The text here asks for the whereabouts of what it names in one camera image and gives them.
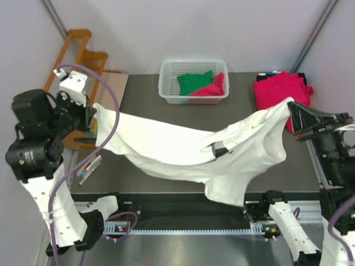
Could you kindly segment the white t-shirt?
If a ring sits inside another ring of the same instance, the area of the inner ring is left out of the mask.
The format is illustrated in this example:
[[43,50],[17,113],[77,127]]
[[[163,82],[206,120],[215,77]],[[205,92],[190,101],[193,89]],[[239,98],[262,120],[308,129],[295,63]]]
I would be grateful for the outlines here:
[[286,159],[282,133],[292,102],[286,98],[217,132],[117,114],[95,104],[96,144],[150,176],[202,183],[209,200],[241,207],[249,183]]

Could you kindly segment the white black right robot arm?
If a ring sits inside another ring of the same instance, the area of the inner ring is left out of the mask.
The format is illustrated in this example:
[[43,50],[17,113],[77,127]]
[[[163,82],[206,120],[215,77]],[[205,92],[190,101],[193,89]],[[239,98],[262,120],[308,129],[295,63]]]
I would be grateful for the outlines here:
[[319,191],[324,236],[317,248],[304,232],[282,192],[262,195],[259,213],[273,219],[284,237],[293,265],[354,265],[354,156],[344,135],[354,131],[348,113],[332,114],[289,102],[293,137],[310,141],[329,188]]

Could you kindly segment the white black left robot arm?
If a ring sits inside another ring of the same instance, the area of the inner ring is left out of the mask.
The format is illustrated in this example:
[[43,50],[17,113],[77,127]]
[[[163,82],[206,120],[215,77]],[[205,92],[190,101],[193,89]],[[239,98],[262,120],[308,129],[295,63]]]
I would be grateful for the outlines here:
[[64,145],[62,140],[74,130],[88,131],[96,109],[77,105],[58,93],[57,99],[42,89],[25,91],[14,97],[12,110],[18,124],[17,138],[6,153],[17,180],[34,198],[49,229],[53,228],[56,242],[46,254],[65,253],[74,246],[77,251],[90,250],[101,238],[104,222],[124,217],[126,207],[117,195],[99,198],[84,212],[78,212],[66,183],[54,196],[48,208],[50,194],[64,176]]

